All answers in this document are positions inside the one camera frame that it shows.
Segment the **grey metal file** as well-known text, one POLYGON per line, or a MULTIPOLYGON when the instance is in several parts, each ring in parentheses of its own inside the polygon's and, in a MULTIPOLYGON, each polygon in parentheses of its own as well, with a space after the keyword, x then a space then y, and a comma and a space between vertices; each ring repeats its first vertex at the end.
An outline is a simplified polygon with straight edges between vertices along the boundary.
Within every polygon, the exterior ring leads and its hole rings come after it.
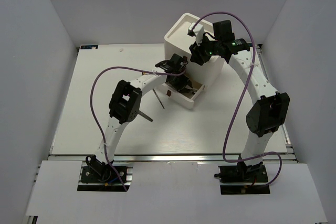
POLYGON ((146 115, 145 113, 139 111, 139 115, 142 116, 144 119, 148 120, 149 122, 153 122, 153 119, 146 115))

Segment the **white drawer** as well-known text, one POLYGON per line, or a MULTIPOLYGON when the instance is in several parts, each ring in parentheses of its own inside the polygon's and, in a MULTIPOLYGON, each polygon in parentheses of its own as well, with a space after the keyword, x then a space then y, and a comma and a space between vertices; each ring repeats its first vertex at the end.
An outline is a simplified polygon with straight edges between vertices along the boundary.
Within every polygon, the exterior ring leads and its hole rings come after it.
POLYGON ((195 95, 191 95, 190 93, 180 93, 174 90, 172 87, 170 87, 167 84, 162 84, 158 87, 158 90, 166 97, 168 97, 170 100, 178 103, 179 105, 185 107, 186 109, 193 109, 195 105, 196 99, 200 96, 202 92, 205 91, 206 86, 201 85, 198 88, 198 91, 195 95))

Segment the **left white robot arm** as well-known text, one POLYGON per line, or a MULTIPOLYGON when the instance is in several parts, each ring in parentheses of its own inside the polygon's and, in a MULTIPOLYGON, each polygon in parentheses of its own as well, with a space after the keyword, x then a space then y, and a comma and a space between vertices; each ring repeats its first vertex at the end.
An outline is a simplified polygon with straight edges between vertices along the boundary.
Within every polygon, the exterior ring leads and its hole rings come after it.
POLYGON ((173 54, 169 60, 157 63, 151 71, 117 66, 104 69, 97 75, 90 91, 90 109, 102 134, 102 141, 96 152, 87 156, 86 163, 93 170, 93 176, 98 181, 108 180, 110 175, 117 171, 112 165, 117 145, 126 126, 140 115, 142 97, 164 83, 173 83, 175 90, 186 86, 188 84, 188 78, 185 75, 187 64, 186 57, 173 54), (93 94, 99 78, 104 73, 115 69, 140 72, 141 76, 132 81, 120 80, 117 83, 108 105, 109 120, 104 131, 94 112, 93 94))

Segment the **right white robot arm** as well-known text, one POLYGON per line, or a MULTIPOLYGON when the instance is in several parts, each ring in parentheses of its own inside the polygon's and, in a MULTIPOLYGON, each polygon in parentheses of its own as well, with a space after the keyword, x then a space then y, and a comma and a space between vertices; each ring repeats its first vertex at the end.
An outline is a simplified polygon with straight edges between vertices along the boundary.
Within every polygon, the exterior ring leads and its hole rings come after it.
POLYGON ((190 46, 191 62, 203 65, 220 56, 235 70, 249 93, 253 106, 246 115, 249 128, 246 145, 239 156, 238 177, 247 182, 256 175, 268 141, 283 125, 289 106, 289 95, 279 93, 257 65, 256 51, 244 39, 236 39, 230 20, 213 24, 214 34, 206 36, 201 24, 192 23, 188 35, 195 37, 190 46))

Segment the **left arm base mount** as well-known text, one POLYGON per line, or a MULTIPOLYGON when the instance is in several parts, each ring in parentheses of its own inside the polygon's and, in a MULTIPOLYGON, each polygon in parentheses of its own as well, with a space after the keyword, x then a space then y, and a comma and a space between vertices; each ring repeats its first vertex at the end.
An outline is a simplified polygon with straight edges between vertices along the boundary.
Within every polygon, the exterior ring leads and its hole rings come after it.
MULTIPOLYGON (((121 177, 125 188, 129 189, 132 181, 133 167, 116 166, 116 170, 121 177)), ((103 192, 122 192, 125 193, 123 185, 116 172, 109 166, 107 172, 100 176, 88 165, 82 165, 77 191, 103 191, 103 192)))

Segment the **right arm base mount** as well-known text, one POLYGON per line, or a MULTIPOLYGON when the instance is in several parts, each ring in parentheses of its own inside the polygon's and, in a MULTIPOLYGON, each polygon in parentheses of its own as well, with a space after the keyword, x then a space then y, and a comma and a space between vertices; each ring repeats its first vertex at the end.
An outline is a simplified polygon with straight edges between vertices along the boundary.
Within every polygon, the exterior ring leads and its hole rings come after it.
POLYGON ((214 174, 219 180, 222 195, 267 195, 270 194, 268 175, 264 165, 258 171, 247 174, 238 166, 220 166, 214 174))

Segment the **yellow handle screwdriver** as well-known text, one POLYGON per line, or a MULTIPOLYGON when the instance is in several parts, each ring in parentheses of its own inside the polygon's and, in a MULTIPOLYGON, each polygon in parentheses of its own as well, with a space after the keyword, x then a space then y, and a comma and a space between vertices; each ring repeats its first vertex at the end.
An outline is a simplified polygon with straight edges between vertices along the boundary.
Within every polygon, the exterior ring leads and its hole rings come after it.
POLYGON ((154 94, 155 94, 155 96, 156 96, 158 102, 160 103, 161 107, 162 107, 163 109, 165 109, 165 107, 164 107, 164 105, 163 105, 163 103, 162 103, 162 101, 161 101, 161 99, 160 99, 160 97, 159 97, 159 95, 157 94, 157 92, 156 92, 155 89, 153 89, 153 92, 154 92, 154 94))

